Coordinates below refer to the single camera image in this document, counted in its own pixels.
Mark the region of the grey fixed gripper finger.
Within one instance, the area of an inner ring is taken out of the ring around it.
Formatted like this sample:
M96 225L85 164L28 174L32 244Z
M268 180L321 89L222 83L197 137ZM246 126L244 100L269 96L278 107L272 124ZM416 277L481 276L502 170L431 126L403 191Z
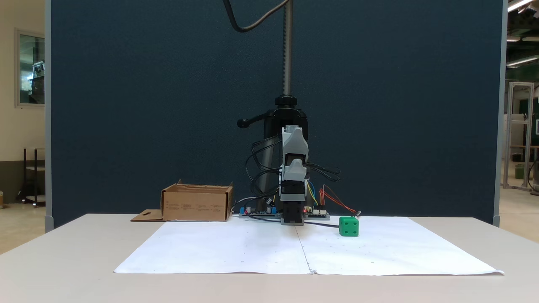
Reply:
M307 176L307 169L302 159L293 159L289 165L283 163L281 167L282 181L304 181Z

